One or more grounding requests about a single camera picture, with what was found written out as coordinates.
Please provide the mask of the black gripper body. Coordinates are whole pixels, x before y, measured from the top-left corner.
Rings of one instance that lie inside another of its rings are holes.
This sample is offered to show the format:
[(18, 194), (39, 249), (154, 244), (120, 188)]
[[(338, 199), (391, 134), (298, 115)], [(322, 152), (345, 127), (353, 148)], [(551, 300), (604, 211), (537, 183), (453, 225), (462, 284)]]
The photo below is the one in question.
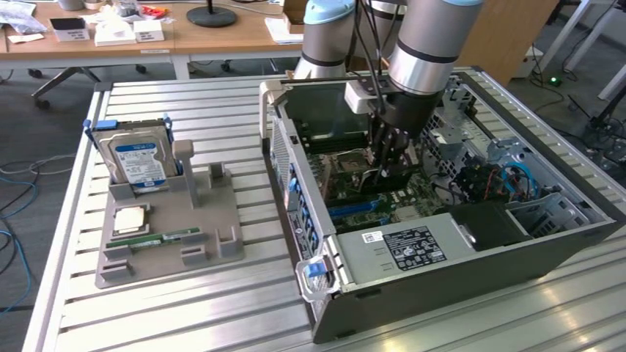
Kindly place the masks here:
[(389, 92), (383, 98), (379, 116), (387, 125), (417, 138), (441, 103), (441, 92), (418, 95), (406, 91)]

